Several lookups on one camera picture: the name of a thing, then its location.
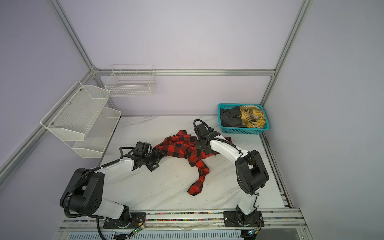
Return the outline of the red black plaid shirt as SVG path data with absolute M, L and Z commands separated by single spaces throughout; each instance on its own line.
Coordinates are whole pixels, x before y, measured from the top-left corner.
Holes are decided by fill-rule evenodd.
M 196 196 L 201 193 L 205 177 L 210 173 L 204 159 L 217 155 L 218 152 L 208 154 L 196 148 L 198 138 L 190 135 L 185 130 L 180 130 L 176 135 L 167 137 L 154 147 L 153 152 L 162 157 L 175 157 L 188 160 L 190 166 L 198 169 L 199 178 L 190 186 L 188 194 Z

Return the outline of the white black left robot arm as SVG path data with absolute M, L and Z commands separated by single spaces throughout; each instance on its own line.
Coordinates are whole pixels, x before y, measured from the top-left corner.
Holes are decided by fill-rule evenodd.
M 120 224 L 131 221 L 130 209 L 103 197 L 106 176 L 118 170 L 133 171 L 146 166 L 151 172 L 159 167 L 162 151 L 140 152 L 132 147 L 120 149 L 120 158 L 93 169 L 77 169 L 60 200 L 67 218 L 112 219 Z

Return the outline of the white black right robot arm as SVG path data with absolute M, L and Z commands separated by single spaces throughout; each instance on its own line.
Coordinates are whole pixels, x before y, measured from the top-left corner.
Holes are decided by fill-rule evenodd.
M 242 194 L 234 212 L 233 224 L 239 227 L 261 226 L 262 216 L 257 199 L 269 180 L 269 174 L 260 153 L 239 148 L 216 131 L 197 134 L 197 138 L 196 148 L 207 154 L 219 153 L 235 165 Z

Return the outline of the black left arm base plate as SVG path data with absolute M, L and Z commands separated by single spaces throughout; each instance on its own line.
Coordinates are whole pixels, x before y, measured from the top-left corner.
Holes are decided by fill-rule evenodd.
M 106 218 L 103 225 L 104 229 L 136 229 L 143 225 L 146 220 L 144 212 L 130 212 L 123 214 L 119 219 Z

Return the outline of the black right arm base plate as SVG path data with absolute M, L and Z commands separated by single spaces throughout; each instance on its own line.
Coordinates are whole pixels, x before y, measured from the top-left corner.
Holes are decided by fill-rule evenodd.
M 249 215 L 244 215 L 241 211 L 225 211 L 223 215 L 225 227 L 262 228 L 265 226 L 262 212 L 258 210 L 254 210 Z

